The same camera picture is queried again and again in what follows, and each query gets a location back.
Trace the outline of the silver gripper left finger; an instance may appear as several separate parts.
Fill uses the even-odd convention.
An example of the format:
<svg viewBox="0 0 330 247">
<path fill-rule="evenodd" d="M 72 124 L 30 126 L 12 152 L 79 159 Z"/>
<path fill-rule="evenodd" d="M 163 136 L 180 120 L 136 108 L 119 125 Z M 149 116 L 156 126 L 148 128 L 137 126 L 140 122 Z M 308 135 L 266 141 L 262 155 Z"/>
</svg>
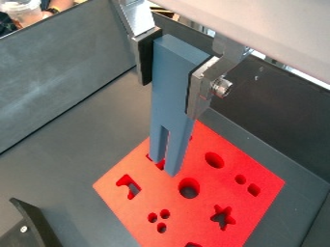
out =
<svg viewBox="0 0 330 247">
<path fill-rule="evenodd" d="M 155 24 L 147 0 L 112 0 L 112 3 L 128 33 L 137 80 L 147 85 L 152 81 L 153 40 L 163 31 Z"/>
</svg>

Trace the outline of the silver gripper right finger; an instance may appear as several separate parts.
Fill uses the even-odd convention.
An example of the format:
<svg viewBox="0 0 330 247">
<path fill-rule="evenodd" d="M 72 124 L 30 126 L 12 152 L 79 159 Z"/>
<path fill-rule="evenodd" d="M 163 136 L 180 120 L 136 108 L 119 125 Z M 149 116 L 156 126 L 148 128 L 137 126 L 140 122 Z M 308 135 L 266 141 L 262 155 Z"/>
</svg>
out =
<svg viewBox="0 0 330 247">
<path fill-rule="evenodd" d="M 187 116 L 195 120 L 207 109 L 211 98 L 223 98 L 232 88 L 226 73 L 242 62 L 252 49 L 226 36 L 216 34 L 212 40 L 216 53 L 192 71 L 187 93 Z"/>
</svg>

